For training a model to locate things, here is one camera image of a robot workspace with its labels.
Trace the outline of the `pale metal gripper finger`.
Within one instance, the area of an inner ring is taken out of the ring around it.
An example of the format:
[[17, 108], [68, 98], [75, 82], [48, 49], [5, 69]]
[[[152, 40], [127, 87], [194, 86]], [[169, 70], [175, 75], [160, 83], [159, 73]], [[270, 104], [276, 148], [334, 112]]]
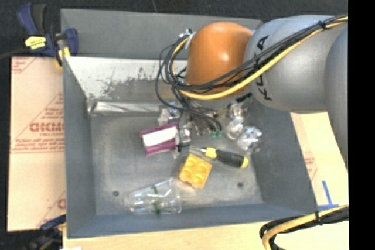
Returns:
[[179, 153], [184, 147], [191, 144], [192, 141], [192, 130], [190, 128], [179, 128], [176, 134], [176, 152]]
[[177, 123], [179, 120], [179, 111], [171, 108], [162, 108], [158, 117], [158, 124], [160, 126]]

